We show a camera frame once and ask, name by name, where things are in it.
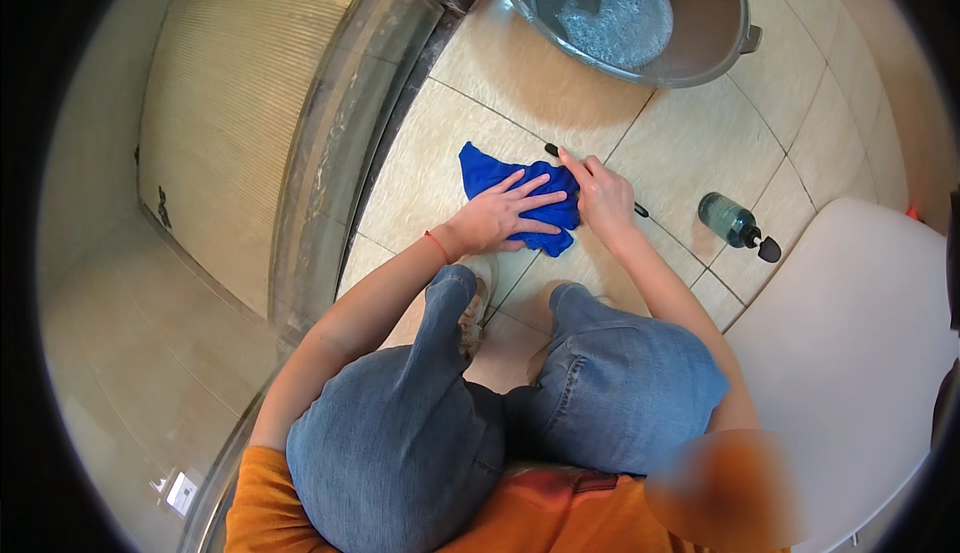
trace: black handle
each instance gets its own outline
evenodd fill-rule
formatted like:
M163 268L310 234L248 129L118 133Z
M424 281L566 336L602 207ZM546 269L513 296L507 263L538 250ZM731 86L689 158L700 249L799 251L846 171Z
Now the black handle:
M560 158L560 152L557 151L557 145L547 143L543 145L543 150L547 151L548 153L557 157L558 159ZM650 217L650 212L644 209L643 206L636 201L633 202L633 210L636 211L636 214L641 216L642 218Z

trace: white toilet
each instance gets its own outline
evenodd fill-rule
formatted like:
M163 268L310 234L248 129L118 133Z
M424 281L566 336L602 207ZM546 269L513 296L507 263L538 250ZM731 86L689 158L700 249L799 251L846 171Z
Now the white toilet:
M726 332L763 427L782 434L809 539L829 551L871 519L930 451L931 416L957 358L947 241L857 199L810 223Z

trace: foam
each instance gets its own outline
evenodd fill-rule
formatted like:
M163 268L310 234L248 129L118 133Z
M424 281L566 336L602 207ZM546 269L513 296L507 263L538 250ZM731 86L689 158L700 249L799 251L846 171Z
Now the foam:
M531 1L539 14L536 0ZM673 9L668 0L600 0L596 14L566 1L557 20L574 47L624 70L653 60L673 33Z

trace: teal bottle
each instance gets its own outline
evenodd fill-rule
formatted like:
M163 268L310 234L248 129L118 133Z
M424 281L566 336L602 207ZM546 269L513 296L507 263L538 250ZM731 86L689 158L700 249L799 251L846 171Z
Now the teal bottle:
M772 238L768 236L761 242L761 229L757 227L754 214L720 193L703 197L697 208L697 216L731 247L759 247L759 258L770 263L780 260L780 246Z

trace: finger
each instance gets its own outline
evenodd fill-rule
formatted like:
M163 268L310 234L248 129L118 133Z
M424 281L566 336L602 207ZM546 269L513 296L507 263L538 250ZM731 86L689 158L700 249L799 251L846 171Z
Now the finger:
M543 186L549 181L550 181L549 174L540 174L534 179L527 182L526 184L521 184L520 186L517 186L512 191L517 194L518 199L523 199L530 193L534 192L534 190L536 190L540 186Z
M520 219L516 223L517 232L536 232L537 234L560 234L560 229L556 225L550 223L538 222L537 220L524 220Z
M496 252L517 252L527 247L522 240L505 240L496 247Z
M597 174L603 174L607 170L607 168L603 166L603 163L600 163L600 159L597 159L594 155L584 159L583 166L590 172L590 175L594 177L596 177Z
M561 200L566 199L567 193L563 190L560 190L555 193L547 193L545 195L536 195L535 197L520 199L516 202L513 208L516 209L518 213L523 213L524 211L530 211L531 209L537 209L538 207L551 205L555 202L560 202Z
M560 147L557 150L557 153L559 155L559 162L563 163L563 166L570 170L570 174L573 174L574 179L577 180L577 183L580 184L581 188L590 182L590 172L588 172L579 161L574 159L570 153L567 152L567 149Z
M495 194L507 192L508 190L510 190L510 186L513 186L514 184L516 184L523 177L523 172L524 170L522 169L516 170L512 174L505 177L503 181L500 182L497 186L490 186L489 188L487 188L486 192L495 193Z

